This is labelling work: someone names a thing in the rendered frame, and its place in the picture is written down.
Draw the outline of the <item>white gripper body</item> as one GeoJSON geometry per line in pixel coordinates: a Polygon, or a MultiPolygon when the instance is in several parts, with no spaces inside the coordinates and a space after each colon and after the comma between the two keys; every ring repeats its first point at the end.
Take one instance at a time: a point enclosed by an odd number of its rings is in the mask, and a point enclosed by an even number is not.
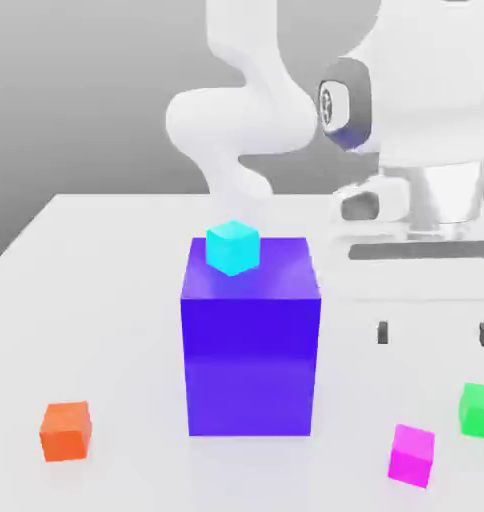
{"type": "Polygon", "coordinates": [[[364,301],[484,301],[484,240],[338,240],[330,289],[364,301]]]}

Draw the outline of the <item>small green cube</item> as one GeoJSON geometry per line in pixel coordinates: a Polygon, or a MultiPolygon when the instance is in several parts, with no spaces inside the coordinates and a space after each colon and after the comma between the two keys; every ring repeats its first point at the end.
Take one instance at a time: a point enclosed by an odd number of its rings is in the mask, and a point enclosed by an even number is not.
{"type": "Polygon", "coordinates": [[[458,417],[464,435],[484,439],[484,385],[464,384],[458,417]]]}

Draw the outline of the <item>small magenta cube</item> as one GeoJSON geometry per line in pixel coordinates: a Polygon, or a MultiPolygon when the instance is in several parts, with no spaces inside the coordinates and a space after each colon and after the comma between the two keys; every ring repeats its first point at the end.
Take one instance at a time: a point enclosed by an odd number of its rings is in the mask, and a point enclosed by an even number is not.
{"type": "Polygon", "coordinates": [[[391,447],[388,477],[426,488],[434,460],[435,434],[397,424],[391,447]]]}

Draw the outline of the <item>small cyan cube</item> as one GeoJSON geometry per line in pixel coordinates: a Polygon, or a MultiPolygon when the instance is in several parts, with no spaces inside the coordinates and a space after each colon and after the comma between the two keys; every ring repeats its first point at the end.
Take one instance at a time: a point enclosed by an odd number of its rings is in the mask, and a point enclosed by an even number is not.
{"type": "Polygon", "coordinates": [[[232,277],[259,265],[260,234],[232,220],[206,231],[205,252],[208,265],[232,277]]]}

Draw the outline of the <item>small orange cube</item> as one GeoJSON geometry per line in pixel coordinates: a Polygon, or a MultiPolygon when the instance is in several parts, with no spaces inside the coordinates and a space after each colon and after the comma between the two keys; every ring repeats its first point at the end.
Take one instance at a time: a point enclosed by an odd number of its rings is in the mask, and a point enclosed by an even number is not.
{"type": "Polygon", "coordinates": [[[92,435],[87,401],[49,404],[39,430],[46,462],[85,459],[92,435]]]}

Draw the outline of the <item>large purple box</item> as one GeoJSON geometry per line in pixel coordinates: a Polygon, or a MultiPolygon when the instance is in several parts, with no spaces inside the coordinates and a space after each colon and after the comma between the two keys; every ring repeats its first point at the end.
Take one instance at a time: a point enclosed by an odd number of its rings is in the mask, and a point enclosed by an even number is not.
{"type": "Polygon", "coordinates": [[[180,297],[190,435],[309,435],[321,294],[307,241],[264,238],[234,277],[205,253],[193,239],[180,297]]]}

